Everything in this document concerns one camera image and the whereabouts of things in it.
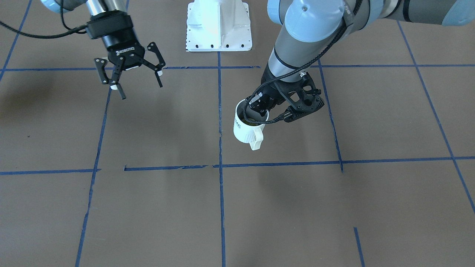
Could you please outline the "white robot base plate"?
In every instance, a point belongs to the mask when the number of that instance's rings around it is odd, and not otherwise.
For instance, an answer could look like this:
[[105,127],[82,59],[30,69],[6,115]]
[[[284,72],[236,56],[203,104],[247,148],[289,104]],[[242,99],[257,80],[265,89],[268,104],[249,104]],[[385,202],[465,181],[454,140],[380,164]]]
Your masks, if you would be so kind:
[[186,51],[250,51],[249,5],[241,0],[195,0],[187,7]]

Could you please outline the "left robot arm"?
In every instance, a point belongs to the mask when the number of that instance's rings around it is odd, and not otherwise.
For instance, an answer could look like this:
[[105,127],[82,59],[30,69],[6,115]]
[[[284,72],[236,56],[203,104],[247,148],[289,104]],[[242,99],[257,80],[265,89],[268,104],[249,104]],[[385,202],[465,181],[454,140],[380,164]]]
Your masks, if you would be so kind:
[[473,0],[270,0],[280,24],[261,85],[236,112],[250,125],[293,122],[324,106],[308,68],[334,44],[378,19],[443,26],[474,20]]

